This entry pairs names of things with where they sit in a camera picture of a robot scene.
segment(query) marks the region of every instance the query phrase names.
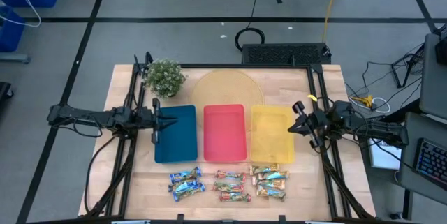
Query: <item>colorful candy wrapper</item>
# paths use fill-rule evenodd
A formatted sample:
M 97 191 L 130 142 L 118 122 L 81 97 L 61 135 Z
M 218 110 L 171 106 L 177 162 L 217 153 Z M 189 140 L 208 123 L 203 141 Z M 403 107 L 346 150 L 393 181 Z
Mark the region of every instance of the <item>colorful candy wrapper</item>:
M 219 199 L 221 201 L 230 201 L 230 202 L 235 202 L 235 201 L 245 201 L 245 202 L 250 202 L 251 201 L 251 196 L 250 194 L 246 193 L 246 194 L 241 194 L 241 193 L 227 193 L 227 192 L 222 192 L 221 196 L 219 197 Z
M 260 167 L 260 166 L 256 166 L 256 165 L 250 165 L 250 175 L 264 173 L 264 172 L 278 172 L 278 171 L 279 171 L 278 164 L 273 164 L 269 167 Z
M 196 186 L 197 183 L 197 179 L 186 179 L 184 181 L 175 182 L 168 186 L 168 192 L 180 192 L 188 187 Z
M 201 177 L 202 173 L 200 172 L 200 168 L 196 167 L 190 172 L 179 172 L 176 174 L 170 174 L 170 181 L 172 183 L 184 181 L 186 179 L 195 179 L 197 177 Z
M 259 181 L 258 185 L 267 186 L 270 188 L 284 190 L 286 189 L 286 180 L 285 179 L 269 179 L 265 181 Z
M 217 171 L 215 177 L 217 179 L 238 179 L 241 182 L 245 182 L 245 173 L 236 173 L 236 172 L 225 172 L 225 171 Z
M 174 201 L 179 202 L 181 199 L 193 195 L 194 193 L 202 192 L 204 190 L 205 186 L 202 183 L 199 183 L 195 186 L 188 187 L 180 192 L 174 192 Z
M 266 172 L 262 174 L 258 174 L 258 178 L 260 180 L 265 179 L 287 179 L 289 175 L 288 171 L 285 172 Z
M 256 190 L 257 196 L 270 196 L 273 198 L 277 198 L 278 200 L 284 201 L 286 197 L 286 192 L 276 190 L 273 188 L 268 188 L 266 186 L 258 185 L 258 190 Z
M 242 193 L 244 191 L 244 185 L 242 184 L 230 184 L 224 182 L 214 182 L 214 191 L 222 191 L 227 193 Z

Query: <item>black cable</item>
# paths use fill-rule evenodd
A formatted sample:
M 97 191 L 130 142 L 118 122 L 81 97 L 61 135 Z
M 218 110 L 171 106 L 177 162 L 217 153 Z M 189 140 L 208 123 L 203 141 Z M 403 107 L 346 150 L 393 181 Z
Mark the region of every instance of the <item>black cable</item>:
M 253 20 L 253 14 L 254 14 L 254 8 L 255 8 L 255 7 L 256 7 L 256 0 L 254 0 L 254 2 L 253 2 L 253 8 L 251 9 L 250 22 L 248 23 L 247 27 L 245 27 L 245 29 L 239 31 L 239 32 L 236 34 L 236 37 L 235 37 L 235 46 L 236 46 L 236 48 L 237 48 L 239 51 L 242 51 L 242 47 L 241 47 L 240 44 L 239 44 L 239 37 L 240 37 L 244 32 L 247 32 L 247 31 L 253 31 L 253 32 L 257 33 L 257 34 L 261 37 L 261 44 L 264 44 L 264 43 L 265 43 L 265 35 L 264 35 L 264 32 L 261 31 L 260 29 L 257 29 L 257 28 L 250 28 L 251 21 Z
M 354 91 L 354 89 L 352 89 L 352 87 L 351 87 L 347 82 L 345 82 L 344 84 L 354 92 L 354 95 L 356 95 L 356 97 L 358 97 L 358 98 L 360 97 L 360 96 Z M 360 103 L 360 101 L 358 101 L 356 104 L 357 104 L 357 108 L 358 108 L 358 110 L 360 111 L 360 105 L 359 105 L 359 103 Z
M 379 144 L 378 142 L 376 142 L 373 138 L 371 138 L 371 141 L 373 141 L 374 144 L 375 144 L 378 148 L 380 148 L 380 150 L 386 152 L 387 154 L 390 154 L 393 158 L 397 159 L 401 164 L 403 164 L 403 165 L 405 165 L 406 167 L 410 168 L 411 171 L 413 171 L 413 172 L 419 174 L 419 173 L 418 173 L 412 166 L 408 165 L 407 163 L 405 163 L 404 161 L 402 161 L 400 158 L 398 158 L 396 155 L 394 155 L 394 154 L 392 154 L 391 152 L 389 152 L 389 151 L 385 150 L 384 148 L 382 148 L 382 147 L 380 146 L 380 144 Z
M 405 86 L 404 88 L 400 89 L 399 91 L 397 91 L 396 93 L 394 93 L 387 101 L 386 103 L 384 103 L 383 105 L 380 105 L 378 107 L 376 107 L 376 110 L 379 109 L 380 107 L 386 105 L 387 103 L 390 102 L 391 99 L 394 98 L 394 96 L 396 96 L 398 93 L 400 93 L 401 91 L 404 91 L 406 88 L 410 87 L 412 84 L 416 83 L 417 81 L 421 80 L 422 78 L 419 77 L 417 80 L 414 80 L 411 84 L 408 84 L 407 86 Z
M 250 22 L 249 22 L 249 24 L 247 25 L 247 28 L 250 27 L 251 20 L 253 19 L 253 14 L 254 14 L 254 8 L 255 8 L 255 7 L 256 7 L 256 0 L 254 0 L 254 2 L 253 2 L 253 8 L 251 9 Z
M 421 44 L 419 44 L 419 45 L 413 47 L 411 50 L 409 50 L 407 53 L 405 53 L 404 57 L 405 57 L 406 55 L 410 54 L 410 52 L 412 52 L 412 51 L 415 50 L 417 47 L 420 47 L 420 46 L 423 45 L 423 44 L 424 44 L 424 43 L 421 43 Z M 379 64 L 379 65 L 389 65 L 389 66 L 392 65 L 392 64 L 387 64 L 387 63 L 377 63 L 377 64 Z M 397 65 L 397 64 L 395 64 L 395 65 L 397 66 L 397 68 L 396 68 L 395 70 L 397 70 L 397 69 L 399 69 L 399 68 L 401 68 L 401 67 L 406 66 L 406 62 L 404 61 L 404 64 L 403 64 L 403 65 Z M 369 67 L 369 66 L 367 65 L 367 69 L 365 70 L 365 72 L 364 72 L 363 75 L 362 75 L 362 76 L 363 76 L 363 84 L 364 84 L 364 87 L 359 88 L 359 89 L 356 91 L 357 93 L 358 93 L 361 89 L 365 89 L 365 88 L 366 88 L 366 92 L 362 92 L 361 94 L 368 93 L 368 92 L 369 92 L 369 89 L 368 89 L 369 86 L 373 85 L 374 83 L 378 82 L 379 80 L 382 80 L 382 79 L 385 78 L 387 75 L 389 75 L 389 74 L 391 74 L 391 73 L 393 72 L 393 71 L 390 71 L 390 72 L 386 73 L 383 77 L 380 77 L 379 79 L 377 79 L 377 80 L 373 81 L 372 83 L 366 85 L 364 74 L 368 71 L 368 67 Z
M 78 122 L 78 120 L 79 119 L 82 119 L 82 118 L 85 118 L 85 117 L 87 117 L 87 118 L 90 118 L 91 120 L 93 120 L 94 122 L 95 122 L 95 127 L 98 129 L 98 131 L 99 131 L 99 134 L 98 135 L 90 135 L 90 134 L 86 134 L 86 133 L 81 133 L 77 128 L 76 128 L 76 123 Z M 60 126 L 60 125 L 62 125 L 62 124 L 64 124 L 65 122 L 67 122 L 67 121 L 70 121 L 70 120 L 73 120 L 73 128 L 69 128 L 69 127 L 66 127 L 66 126 Z M 102 131 L 102 129 L 101 129 L 101 126 L 99 125 L 99 123 L 98 123 L 98 121 L 96 120 L 96 118 L 95 117 L 93 117 L 91 114 L 84 114 L 84 115 L 80 115 L 80 116 L 78 116 L 78 117 L 70 117 L 70 118 L 67 118 L 67 119 L 64 119 L 63 121 L 61 121 L 61 122 L 59 122 L 58 124 L 55 124 L 55 125 L 53 125 L 53 126 L 51 126 L 51 127 L 53 127 L 53 128 L 60 128 L 60 129 L 66 129 L 66 130 L 71 130 L 71 131 L 73 131 L 73 132 L 75 132 L 75 133 L 77 133 L 77 134 L 79 134 L 79 135 L 81 135 L 81 136 L 83 136 L 83 137 L 100 137 L 100 136 L 102 136 L 103 135 L 103 131 Z
M 87 168 L 87 178 L 85 179 L 85 189 L 84 189 L 84 208 L 85 211 L 88 213 L 89 212 L 89 206 L 87 204 L 87 192 L 89 190 L 89 180 L 90 180 L 90 170 L 91 170 L 91 166 L 93 165 L 93 162 L 95 160 L 95 158 L 98 156 L 98 154 L 106 147 L 108 146 L 113 140 L 115 139 L 115 137 L 112 137 L 111 139 L 109 139 L 105 144 L 103 144 L 102 147 L 100 147 L 98 149 L 98 151 L 96 151 L 96 153 L 93 155 L 93 157 L 90 160 L 90 164 L 89 167 Z
M 418 84 L 416 89 L 414 89 L 414 91 L 411 92 L 410 96 L 408 98 L 406 98 L 405 101 L 400 105 L 399 109 L 402 108 L 402 106 L 404 106 L 404 104 L 408 101 L 408 99 L 410 99 L 413 96 L 413 94 L 419 89 L 421 84 L 422 84 L 422 81 L 420 81 L 420 83 Z

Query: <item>gray floor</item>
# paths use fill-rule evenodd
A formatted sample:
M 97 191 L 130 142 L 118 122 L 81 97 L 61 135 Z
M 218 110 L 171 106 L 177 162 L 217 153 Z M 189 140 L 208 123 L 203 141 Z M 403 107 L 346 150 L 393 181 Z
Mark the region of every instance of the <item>gray floor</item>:
M 258 0 L 255 17 L 324 17 L 329 0 Z M 423 0 L 432 17 L 447 17 L 446 0 Z M 95 0 L 58 0 L 51 9 L 38 9 L 43 17 L 89 17 Z M 253 0 L 103 0 L 98 17 L 248 17 Z M 28 8 L 16 9 L 32 17 Z M 416 0 L 335 0 L 333 17 L 423 18 Z M 182 63 L 239 63 L 234 35 L 246 23 L 96 23 L 71 92 L 72 106 L 102 110 L 115 64 L 130 64 L 133 55 L 146 51 L 155 58 Z M 267 43 L 321 41 L 322 23 L 253 23 Z M 49 106 L 59 102 L 85 32 L 85 23 L 43 23 L 26 28 L 18 52 L 31 55 L 28 65 L 0 63 L 0 80 L 11 82 L 15 97 L 0 120 L 0 223 L 14 223 L 36 168 L 49 127 Z M 423 41 L 429 33 L 420 24 L 330 24 L 328 45 L 332 62 L 342 65 L 346 82 L 362 86 L 367 61 L 390 63 Z M 242 43 L 256 43 L 245 34 Z M 367 82 L 383 76 L 388 66 L 371 66 Z M 411 76 L 410 82 L 418 77 Z M 416 88 L 412 86 L 390 101 L 392 111 Z M 371 86 L 370 94 L 388 99 L 396 87 L 391 75 Z M 59 131 L 28 221 L 74 218 L 78 212 L 87 165 L 94 140 Z M 377 216 L 400 211 L 404 190 L 396 186 L 393 172 L 365 165 Z M 413 219 L 439 223 L 447 207 L 417 195 Z

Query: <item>blue candy wrapper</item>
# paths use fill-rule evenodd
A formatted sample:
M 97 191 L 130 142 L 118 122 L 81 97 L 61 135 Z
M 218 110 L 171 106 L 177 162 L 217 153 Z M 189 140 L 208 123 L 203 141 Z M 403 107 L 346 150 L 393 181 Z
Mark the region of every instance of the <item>blue candy wrapper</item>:
M 180 192 L 174 192 L 174 201 L 179 202 L 183 198 L 186 198 L 197 192 L 203 192 L 204 190 L 205 186 L 202 183 L 199 183 L 195 186 L 188 187 Z
M 180 192 L 188 187 L 197 186 L 197 179 L 187 179 L 185 181 L 176 182 L 173 185 L 168 186 L 168 192 Z
M 170 174 L 170 181 L 172 183 L 184 181 L 186 179 L 195 179 L 197 177 L 201 177 L 202 172 L 199 167 L 194 168 L 192 171 L 188 172 L 179 172 L 175 174 Z

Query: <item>small green plant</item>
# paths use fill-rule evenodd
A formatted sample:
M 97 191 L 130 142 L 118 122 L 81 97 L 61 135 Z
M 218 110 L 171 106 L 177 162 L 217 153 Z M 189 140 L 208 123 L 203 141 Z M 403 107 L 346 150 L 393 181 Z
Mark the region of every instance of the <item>small green plant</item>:
M 157 97 L 167 98 L 177 94 L 185 80 L 176 61 L 157 59 L 149 65 L 145 84 Z

